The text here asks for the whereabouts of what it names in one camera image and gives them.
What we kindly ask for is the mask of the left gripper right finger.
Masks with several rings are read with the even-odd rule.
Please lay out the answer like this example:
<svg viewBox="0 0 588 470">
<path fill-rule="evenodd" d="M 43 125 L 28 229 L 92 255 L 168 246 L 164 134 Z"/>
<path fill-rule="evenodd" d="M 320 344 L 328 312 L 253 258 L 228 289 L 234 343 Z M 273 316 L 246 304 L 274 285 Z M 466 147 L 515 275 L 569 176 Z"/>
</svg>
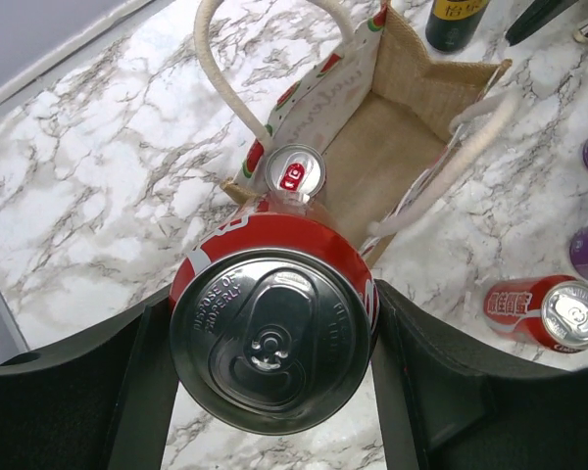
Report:
<svg viewBox="0 0 588 470">
<path fill-rule="evenodd" d="M 390 469 L 588 469 L 588 367 L 486 345 L 386 281 L 372 356 Z"/>
</svg>

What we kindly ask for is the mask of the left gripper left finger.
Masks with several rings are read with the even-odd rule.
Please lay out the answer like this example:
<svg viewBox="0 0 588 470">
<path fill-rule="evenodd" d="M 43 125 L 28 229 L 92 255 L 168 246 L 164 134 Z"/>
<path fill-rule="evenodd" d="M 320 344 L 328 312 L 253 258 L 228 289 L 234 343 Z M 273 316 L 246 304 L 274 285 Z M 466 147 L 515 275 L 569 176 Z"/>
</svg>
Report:
<svg viewBox="0 0 588 470">
<path fill-rule="evenodd" d="M 0 364 L 0 469 L 158 469 L 178 379 L 168 287 Z"/>
</svg>

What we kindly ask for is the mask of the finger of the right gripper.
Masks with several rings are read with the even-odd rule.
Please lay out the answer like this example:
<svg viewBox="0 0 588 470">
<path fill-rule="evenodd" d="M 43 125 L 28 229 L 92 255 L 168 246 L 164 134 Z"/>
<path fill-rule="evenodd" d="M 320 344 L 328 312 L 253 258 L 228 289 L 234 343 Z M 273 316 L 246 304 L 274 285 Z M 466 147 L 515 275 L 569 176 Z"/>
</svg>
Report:
<svg viewBox="0 0 588 470">
<path fill-rule="evenodd" d="M 577 3 L 577 0 L 534 0 L 505 34 L 510 46 L 524 41 Z"/>
</svg>

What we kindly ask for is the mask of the watermelon canvas tote bag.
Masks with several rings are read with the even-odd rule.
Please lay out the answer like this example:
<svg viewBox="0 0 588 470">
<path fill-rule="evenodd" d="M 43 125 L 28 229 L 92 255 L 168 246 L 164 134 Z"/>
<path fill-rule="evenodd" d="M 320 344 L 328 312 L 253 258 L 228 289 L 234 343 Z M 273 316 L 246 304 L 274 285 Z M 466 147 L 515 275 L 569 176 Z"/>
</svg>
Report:
<svg viewBox="0 0 588 470">
<path fill-rule="evenodd" d="M 256 117 L 220 70 L 209 28 L 219 8 L 200 3 L 194 22 L 199 63 L 221 98 L 254 134 L 238 173 L 222 184 L 244 203 L 268 188 L 268 159 L 288 144 L 326 163 L 325 206 L 343 236 L 374 264 L 396 231 L 420 219 L 508 124 L 516 93 L 492 93 L 510 67 L 440 62 L 389 2 L 353 25 L 335 1 L 320 7 L 340 44 Z"/>
</svg>

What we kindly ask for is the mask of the red cola can front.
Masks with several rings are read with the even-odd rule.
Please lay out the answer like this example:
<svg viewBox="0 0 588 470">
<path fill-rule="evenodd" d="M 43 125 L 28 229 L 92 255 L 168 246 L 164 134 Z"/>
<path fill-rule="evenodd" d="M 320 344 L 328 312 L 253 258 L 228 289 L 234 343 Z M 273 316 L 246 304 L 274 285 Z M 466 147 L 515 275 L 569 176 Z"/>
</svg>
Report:
<svg viewBox="0 0 588 470">
<path fill-rule="evenodd" d="M 185 390 L 219 420 L 268 436 L 311 429 L 352 397 L 380 307 L 325 208 L 285 191 L 249 200 L 191 248 L 170 305 Z"/>
</svg>

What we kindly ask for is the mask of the silver blue slim can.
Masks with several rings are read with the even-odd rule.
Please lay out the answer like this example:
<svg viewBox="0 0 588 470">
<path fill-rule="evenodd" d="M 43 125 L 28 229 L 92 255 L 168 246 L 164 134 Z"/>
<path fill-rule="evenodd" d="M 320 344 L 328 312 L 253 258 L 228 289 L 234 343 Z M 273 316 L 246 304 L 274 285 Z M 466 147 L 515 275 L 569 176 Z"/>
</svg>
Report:
<svg viewBox="0 0 588 470">
<path fill-rule="evenodd" d="M 322 155 L 312 147 L 288 144 L 268 157 L 265 180 L 271 191 L 285 190 L 315 197 L 323 190 L 326 165 Z"/>
</svg>

